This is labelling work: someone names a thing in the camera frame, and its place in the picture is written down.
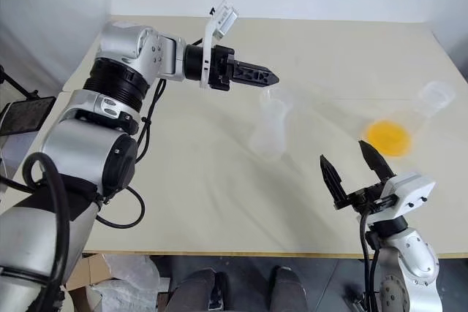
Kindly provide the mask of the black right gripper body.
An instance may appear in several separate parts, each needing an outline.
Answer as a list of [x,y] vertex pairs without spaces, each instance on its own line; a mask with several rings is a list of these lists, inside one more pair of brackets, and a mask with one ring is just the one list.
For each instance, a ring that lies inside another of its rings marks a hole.
[[365,210],[370,210],[370,214],[379,213],[390,208],[397,203],[395,194],[383,196],[385,182],[379,182],[372,186],[367,186],[347,194],[348,205],[334,205],[336,210],[352,206],[354,211],[363,214]]

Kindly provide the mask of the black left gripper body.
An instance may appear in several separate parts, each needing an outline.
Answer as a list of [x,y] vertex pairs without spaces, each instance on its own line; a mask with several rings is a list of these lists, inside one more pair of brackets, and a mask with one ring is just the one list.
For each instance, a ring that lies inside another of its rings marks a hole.
[[220,91],[230,90],[230,79],[233,77],[235,51],[232,48],[215,45],[211,49],[211,65],[208,85]]

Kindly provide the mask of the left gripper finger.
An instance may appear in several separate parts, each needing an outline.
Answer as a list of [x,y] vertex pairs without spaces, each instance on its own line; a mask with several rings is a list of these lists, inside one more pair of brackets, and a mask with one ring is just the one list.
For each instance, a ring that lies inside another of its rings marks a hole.
[[267,87],[271,85],[275,85],[278,83],[278,80],[267,80],[266,82],[264,81],[251,81],[251,80],[236,80],[237,83],[243,84],[243,85],[250,85],[250,86],[255,86],[255,87]]
[[279,78],[267,67],[235,61],[237,83],[278,83]]

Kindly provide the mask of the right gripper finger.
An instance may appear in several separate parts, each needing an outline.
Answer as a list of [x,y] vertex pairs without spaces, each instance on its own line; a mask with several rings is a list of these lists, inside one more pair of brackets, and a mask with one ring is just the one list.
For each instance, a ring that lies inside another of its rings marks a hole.
[[341,186],[341,178],[324,155],[320,156],[320,169],[325,185],[333,198],[334,205],[348,205],[348,197]]
[[377,149],[364,140],[360,140],[358,143],[365,162],[376,173],[381,182],[386,182],[396,176]]

